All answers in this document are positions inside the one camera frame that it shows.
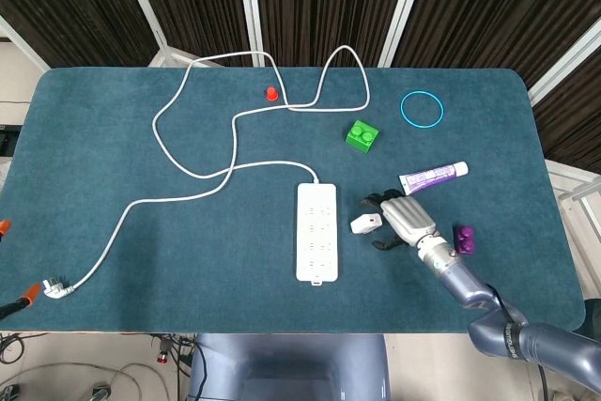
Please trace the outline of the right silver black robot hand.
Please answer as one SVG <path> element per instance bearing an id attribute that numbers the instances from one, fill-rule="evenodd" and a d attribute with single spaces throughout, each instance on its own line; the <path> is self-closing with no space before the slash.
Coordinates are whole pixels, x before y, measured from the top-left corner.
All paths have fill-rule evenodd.
<path id="1" fill-rule="evenodd" d="M 364 207 L 377 208 L 393 229 L 395 235 L 387 241 L 373 240 L 372 246 L 380 251 L 407 245 L 416 247 L 424 237 L 439 234 L 436 223 L 411 196 L 396 189 L 384 193 L 370 193 L 361 201 Z"/>

